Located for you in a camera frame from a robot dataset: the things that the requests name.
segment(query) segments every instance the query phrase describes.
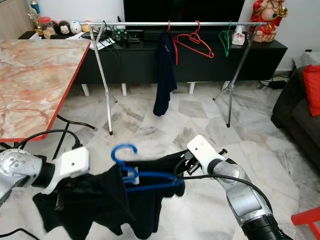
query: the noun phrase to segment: gray sofa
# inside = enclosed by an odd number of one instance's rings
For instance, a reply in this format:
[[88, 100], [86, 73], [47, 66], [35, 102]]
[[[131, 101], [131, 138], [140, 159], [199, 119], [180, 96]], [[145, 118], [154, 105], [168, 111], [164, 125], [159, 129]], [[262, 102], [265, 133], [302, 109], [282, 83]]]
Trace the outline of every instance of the gray sofa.
[[284, 128], [320, 169], [320, 115], [311, 116], [300, 67], [294, 71], [276, 101], [271, 121]]

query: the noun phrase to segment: metal rack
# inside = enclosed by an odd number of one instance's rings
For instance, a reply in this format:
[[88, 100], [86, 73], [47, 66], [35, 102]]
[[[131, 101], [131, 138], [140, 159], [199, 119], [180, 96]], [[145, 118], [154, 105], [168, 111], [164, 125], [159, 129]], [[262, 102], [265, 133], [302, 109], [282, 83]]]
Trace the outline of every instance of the metal rack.
[[[100, 36], [102, 32], [104, 31], [106, 26], [198, 26], [197, 22], [81, 22], [80, 25], [88, 25], [89, 27], [89, 32], [90, 32], [90, 37], [91, 37], [91, 42], [94, 47], [94, 53], [95, 57], [98, 63], [98, 67], [100, 70], [102, 82], [104, 85], [105, 89], [105, 98], [106, 98], [106, 110], [107, 110], [107, 116], [108, 116], [108, 126], [109, 126], [109, 134], [112, 135], [112, 124], [111, 124], [111, 110], [110, 110], [110, 91], [107, 85], [107, 81], [105, 78], [104, 70], [101, 65], [100, 57], [99, 57], [99, 51], [97, 48], [97, 44], [99, 42]], [[248, 55], [248, 52], [251, 48], [253, 39], [257, 33], [258, 27], [259, 26], [264, 26], [266, 25], [266, 22], [200, 22], [201, 26], [254, 26], [254, 31], [249, 37], [247, 35], [247, 40], [248, 40], [248, 45], [245, 48], [245, 51], [241, 57], [241, 60], [239, 62], [239, 65], [234, 73], [234, 76], [230, 83], [228, 84], [228, 87], [225, 87], [217, 96], [213, 98], [215, 101], [218, 97], [220, 97], [223, 93], [225, 93], [229, 89], [229, 112], [228, 112], [228, 118], [227, 118], [227, 123], [226, 126], [229, 128], [230, 127], [230, 120], [231, 120], [231, 107], [232, 107], [232, 93], [235, 87], [235, 81], [237, 80], [237, 77], [240, 73], [240, 70], [246, 60], [246, 57]], [[98, 26], [100, 27], [100, 30], [98, 32], [98, 35], [95, 39], [94, 37], [94, 32], [93, 32], [93, 27]]]

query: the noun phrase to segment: black shirt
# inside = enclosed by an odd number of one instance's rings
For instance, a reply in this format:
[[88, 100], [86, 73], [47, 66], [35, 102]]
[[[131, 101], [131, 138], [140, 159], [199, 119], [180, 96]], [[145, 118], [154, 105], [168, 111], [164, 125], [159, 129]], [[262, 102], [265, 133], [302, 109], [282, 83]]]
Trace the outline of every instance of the black shirt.
[[[125, 165], [138, 167], [138, 171], [173, 173], [184, 153], [178, 152], [153, 161], [130, 161]], [[120, 167], [114, 165], [99, 175], [79, 176], [73, 191], [64, 196], [64, 209], [55, 211], [57, 193], [37, 194], [33, 201], [43, 220], [44, 229], [49, 232], [64, 226], [73, 240], [84, 240], [91, 225], [96, 222], [121, 235], [121, 225], [129, 223], [135, 235], [147, 239], [158, 230], [161, 201], [174, 194], [182, 196], [185, 185], [148, 191], [128, 192], [122, 180]], [[140, 178], [140, 185], [161, 183], [163, 179]]]
[[153, 113], [161, 116], [169, 107], [170, 93], [177, 89], [173, 66], [178, 65], [178, 49], [169, 31], [163, 31], [156, 50], [157, 90]]

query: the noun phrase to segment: marble floor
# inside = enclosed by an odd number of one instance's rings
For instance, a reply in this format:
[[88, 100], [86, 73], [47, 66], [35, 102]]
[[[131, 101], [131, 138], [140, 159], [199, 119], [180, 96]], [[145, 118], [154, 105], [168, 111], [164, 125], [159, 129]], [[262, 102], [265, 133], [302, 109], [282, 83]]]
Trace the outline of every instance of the marble floor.
[[[236, 84], [232, 103], [231, 127], [225, 120], [228, 95], [212, 101], [222, 82], [198, 83], [194, 94], [188, 94], [188, 84], [180, 83], [171, 95], [169, 109], [162, 117], [153, 114], [157, 86], [154, 84], [128, 85], [128, 96], [122, 96], [120, 85], [111, 85], [118, 103], [112, 102], [113, 135], [109, 135], [104, 89], [89, 85], [91, 95], [83, 96], [80, 85], [72, 86], [60, 115], [70, 120], [86, 122], [98, 128], [93, 131], [72, 126], [90, 152], [92, 174], [108, 170], [113, 162], [112, 148], [121, 143], [132, 143], [138, 148], [139, 159], [154, 159], [186, 149], [197, 134], [203, 135], [219, 151], [240, 164], [252, 182], [261, 188], [271, 201], [274, 215], [283, 231], [296, 240], [315, 237], [307, 226], [294, 227], [291, 215], [320, 205], [320, 173], [307, 159], [299, 146], [286, 132], [270, 121], [272, 108], [281, 90], [259, 89], [257, 82]], [[64, 128], [56, 120], [53, 129]], [[25, 149], [32, 154], [46, 155], [50, 160], [60, 134], [51, 134], [40, 142], [30, 142]], [[60, 154], [71, 149], [72, 137], [67, 136]], [[132, 153], [120, 153], [132, 159]], [[245, 240], [225, 196], [225, 191], [214, 180], [188, 180], [183, 197], [166, 198], [158, 232], [150, 240]], [[15, 189], [0, 208], [0, 234], [25, 228], [41, 240], [69, 240], [62, 227], [45, 233], [40, 215], [32, 202], [37, 188]], [[116, 236], [106, 227], [94, 223], [88, 240], [135, 240], [129, 225], [123, 225], [123, 235]], [[29, 240], [16, 233], [8, 240]]]

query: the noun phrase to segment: red figurine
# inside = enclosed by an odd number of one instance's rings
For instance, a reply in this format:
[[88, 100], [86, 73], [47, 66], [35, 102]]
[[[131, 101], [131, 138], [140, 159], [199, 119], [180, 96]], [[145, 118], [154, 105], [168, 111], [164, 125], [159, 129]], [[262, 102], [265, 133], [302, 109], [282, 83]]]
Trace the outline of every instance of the red figurine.
[[260, 26], [254, 37], [255, 42], [272, 42], [276, 36], [276, 26], [280, 25], [282, 18], [288, 15], [288, 9], [282, 6], [285, 0], [257, 0], [253, 4], [253, 13], [250, 22], [265, 22]]

